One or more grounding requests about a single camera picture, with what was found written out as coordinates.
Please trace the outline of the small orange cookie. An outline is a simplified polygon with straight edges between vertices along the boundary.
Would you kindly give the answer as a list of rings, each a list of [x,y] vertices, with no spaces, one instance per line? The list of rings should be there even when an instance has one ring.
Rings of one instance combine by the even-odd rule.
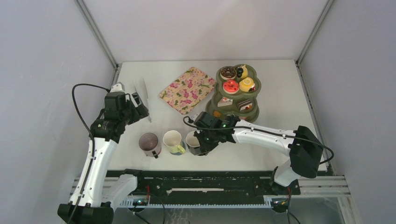
[[[220,118],[222,116],[222,114],[219,111],[214,111],[213,116],[216,118]]]

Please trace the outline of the silver serving tongs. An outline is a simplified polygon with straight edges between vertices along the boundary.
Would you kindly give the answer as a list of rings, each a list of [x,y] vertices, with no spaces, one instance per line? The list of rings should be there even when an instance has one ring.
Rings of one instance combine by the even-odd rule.
[[[148,89],[145,83],[144,78],[138,78],[137,80],[134,81],[134,87],[136,92],[139,94],[142,103],[144,106],[147,108],[148,111],[148,121],[152,123],[152,117],[150,113],[150,106],[149,106],[149,96],[148,96]]]

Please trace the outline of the light green mug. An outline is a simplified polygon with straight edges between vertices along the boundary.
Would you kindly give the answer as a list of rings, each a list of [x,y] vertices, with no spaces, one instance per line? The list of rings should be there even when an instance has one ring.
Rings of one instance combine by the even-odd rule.
[[[176,130],[167,131],[163,136],[163,143],[172,155],[181,155],[177,149],[181,141],[183,141],[182,135]]]

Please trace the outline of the black mug purple interior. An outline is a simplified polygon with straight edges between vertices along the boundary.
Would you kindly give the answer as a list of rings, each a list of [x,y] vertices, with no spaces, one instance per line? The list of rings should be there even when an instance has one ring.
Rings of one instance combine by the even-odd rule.
[[[139,148],[146,156],[154,157],[155,159],[159,158],[162,150],[161,143],[154,133],[145,133],[142,135],[139,139]]]

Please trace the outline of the chocolate striped cake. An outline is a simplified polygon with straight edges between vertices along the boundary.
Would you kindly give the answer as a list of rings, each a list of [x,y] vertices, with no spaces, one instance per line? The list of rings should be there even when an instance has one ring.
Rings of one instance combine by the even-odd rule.
[[[253,102],[252,102],[250,99],[246,99],[246,100],[240,101],[240,102],[237,104],[237,108],[238,108],[240,111],[249,110],[249,109],[252,108],[252,106],[253,106]]]

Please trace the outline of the red donut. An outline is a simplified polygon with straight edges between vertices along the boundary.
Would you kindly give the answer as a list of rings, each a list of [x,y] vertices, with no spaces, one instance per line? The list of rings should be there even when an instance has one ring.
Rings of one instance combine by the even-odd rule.
[[[239,83],[233,79],[228,79],[223,83],[222,88],[225,93],[233,95],[239,91]]]

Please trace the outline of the yellow pudding cake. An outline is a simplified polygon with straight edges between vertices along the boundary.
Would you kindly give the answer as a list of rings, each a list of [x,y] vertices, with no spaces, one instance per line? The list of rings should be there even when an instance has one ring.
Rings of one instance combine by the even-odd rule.
[[[252,78],[246,77],[239,82],[239,89],[243,92],[255,91],[255,82]]]

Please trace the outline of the chocolate donut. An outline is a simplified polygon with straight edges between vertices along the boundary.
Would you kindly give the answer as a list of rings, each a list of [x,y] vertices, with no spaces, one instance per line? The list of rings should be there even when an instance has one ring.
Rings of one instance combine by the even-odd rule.
[[[220,69],[219,74],[223,80],[229,80],[235,79],[237,72],[233,66],[224,66]]]

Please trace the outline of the yellow fruit cake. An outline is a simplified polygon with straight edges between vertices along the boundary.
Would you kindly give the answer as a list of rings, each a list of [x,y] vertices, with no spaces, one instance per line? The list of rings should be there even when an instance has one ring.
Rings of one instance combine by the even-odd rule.
[[[246,68],[246,65],[241,65],[237,69],[237,77],[240,79],[245,79],[248,77],[248,69]]]

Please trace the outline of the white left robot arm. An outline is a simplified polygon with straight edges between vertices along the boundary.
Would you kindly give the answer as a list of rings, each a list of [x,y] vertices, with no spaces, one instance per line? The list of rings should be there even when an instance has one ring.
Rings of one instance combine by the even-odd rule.
[[[79,182],[58,216],[67,224],[110,224],[117,204],[103,199],[102,190],[111,157],[126,126],[149,115],[137,92],[106,94],[105,107],[89,128],[89,149]]]

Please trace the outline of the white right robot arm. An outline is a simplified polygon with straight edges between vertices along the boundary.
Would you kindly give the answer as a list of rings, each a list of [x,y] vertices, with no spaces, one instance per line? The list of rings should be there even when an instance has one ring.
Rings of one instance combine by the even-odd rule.
[[[313,132],[299,126],[297,130],[274,129],[252,124],[233,115],[219,119],[207,112],[201,112],[189,119],[187,124],[196,129],[201,152],[207,154],[219,143],[247,143],[272,149],[288,157],[281,166],[277,166],[270,181],[270,189],[282,194],[293,181],[304,178],[316,178],[321,163],[324,146]]]

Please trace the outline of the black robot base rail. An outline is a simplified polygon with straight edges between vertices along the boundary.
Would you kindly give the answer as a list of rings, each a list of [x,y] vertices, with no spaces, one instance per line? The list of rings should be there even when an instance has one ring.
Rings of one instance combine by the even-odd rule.
[[[138,192],[153,194],[153,201],[166,205],[263,204],[264,197],[300,194],[298,181],[277,187],[270,171],[142,171],[110,170],[106,176],[132,174]]]

